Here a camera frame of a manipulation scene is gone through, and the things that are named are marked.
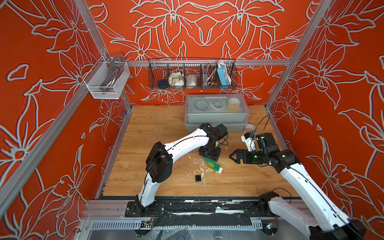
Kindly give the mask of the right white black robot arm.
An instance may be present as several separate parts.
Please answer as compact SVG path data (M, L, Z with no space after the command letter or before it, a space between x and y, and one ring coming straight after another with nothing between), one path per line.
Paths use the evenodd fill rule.
M280 150L271 133L241 137L246 149L229 155L235 163L273 167L299 194L312 215L287 203L277 193L260 195L259 209L285 219L309 240L362 240L366 228L350 219L310 177L299 158L290 150Z

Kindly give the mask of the white lego brick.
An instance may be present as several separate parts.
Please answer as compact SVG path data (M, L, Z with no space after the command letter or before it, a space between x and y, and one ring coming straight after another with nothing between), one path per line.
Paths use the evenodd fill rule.
M223 168L219 168L219 170L218 170L218 171L216 171L216 174L219 174L219 175L221 175L221 174L222 174L222 171L223 171Z

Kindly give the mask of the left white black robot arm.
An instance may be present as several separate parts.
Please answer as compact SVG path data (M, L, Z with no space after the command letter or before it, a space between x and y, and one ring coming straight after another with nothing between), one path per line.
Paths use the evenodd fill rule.
M140 193L136 195L136 204L141 209L150 206L155 201L160 183L171 176L173 164L189 152L198 149L200 156L216 162L221 154L220 140L227 135L228 130L223 124L214 127L204 123L191 134L172 143L155 143L146 159L146 177Z

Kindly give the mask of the black lego brick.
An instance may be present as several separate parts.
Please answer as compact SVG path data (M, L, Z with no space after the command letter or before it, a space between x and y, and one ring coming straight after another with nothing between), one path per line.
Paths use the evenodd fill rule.
M195 180L196 180L196 182L201 182L202 176L201 175L195 175Z

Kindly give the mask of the dark green long lego brick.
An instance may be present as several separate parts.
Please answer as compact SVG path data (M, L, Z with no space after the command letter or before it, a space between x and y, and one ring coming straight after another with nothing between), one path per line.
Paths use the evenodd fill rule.
M223 168L218 164L209 164L209 169L217 174L221 174L223 171Z

